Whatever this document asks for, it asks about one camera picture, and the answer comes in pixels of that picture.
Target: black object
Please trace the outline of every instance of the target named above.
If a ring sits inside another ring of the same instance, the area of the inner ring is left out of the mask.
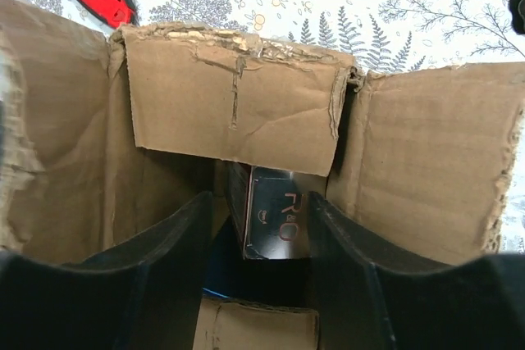
[[[231,218],[213,240],[205,293],[275,307],[305,307],[311,292],[310,259],[246,260]]]
[[[191,350],[212,195],[78,265],[0,252],[0,348]]]
[[[525,0],[509,0],[512,28],[517,34],[525,34]]]
[[[525,348],[525,257],[450,267],[310,193],[308,235],[326,350]]]

